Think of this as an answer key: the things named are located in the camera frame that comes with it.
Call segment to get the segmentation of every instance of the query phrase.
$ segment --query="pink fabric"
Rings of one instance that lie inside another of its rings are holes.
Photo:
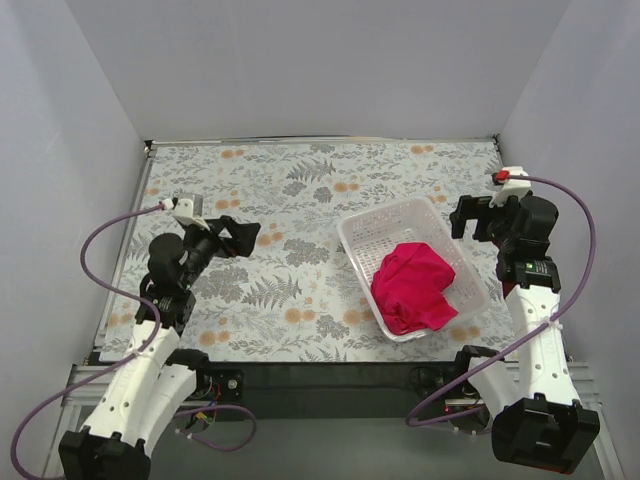
[[[391,333],[441,329],[458,312],[442,295],[455,272],[426,243],[402,243],[373,276],[371,293]]]

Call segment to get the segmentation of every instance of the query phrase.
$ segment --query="gray floor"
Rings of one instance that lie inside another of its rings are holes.
[[[231,444],[241,440],[248,428],[248,422],[214,424],[207,437]],[[488,436],[472,439],[409,429],[396,419],[265,420],[258,428],[252,444],[231,454],[212,451],[167,429],[153,453],[151,480],[564,478],[498,462]],[[595,451],[571,478],[604,478]]]

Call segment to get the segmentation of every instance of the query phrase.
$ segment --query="white wall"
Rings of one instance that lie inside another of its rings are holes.
[[[640,3],[573,0],[501,140],[506,162],[571,186],[593,210],[597,259],[565,337],[589,361],[627,478],[640,478]],[[552,254],[569,295],[585,262],[585,220],[562,195],[536,190],[558,200]]]
[[[67,0],[143,138],[500,131],[568,0]]]
[[[22,417],[66,383],[91,345],[105,293],[79,249],[130,208],[142,145],[63,0],[0,0],[0,478]],[[90,252],[110,278],[122,230]],[[20,453],[40,474],[59,409],[28,428]]]

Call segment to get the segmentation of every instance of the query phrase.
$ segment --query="table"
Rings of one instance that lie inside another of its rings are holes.
[[[419,362],[451,360],[465,344],[503,348],[511,318],[494,276],[496,250],[461,240],[491,297],[462,326],[394,343],[379,330],[344,253],[336,222],[367,206],[424,196],[448,217],[463,194],[491,193],[501,163],[492,141],[291,141],[157,147],[141,206],[179,192],[204,196],[205,218],[262,224],[248,259],[214,259],[193,291],[181,346],[229,362]],[[181,233],[166,213],[140,217],[116,284],[137,291],[154,236]],[[108,306],[100,359],[122,357],[137,305]]]

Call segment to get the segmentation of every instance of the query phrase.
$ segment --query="laundry basket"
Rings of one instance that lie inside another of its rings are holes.
[[[371,295],[373,274],[380,269],[384,257],[400,243],[424,242],[455,270],[453,284],[443,293],[458,315],[447,323],[447,327],[462,323],[489,307],[486,287],[451,238],[447,224],[429,200],[410,197],[375,205],[342,218],[338,224],[338,234],[378,325],[394,342],[406,342],[432,332],[423,329],[394,335],[384,323]]]

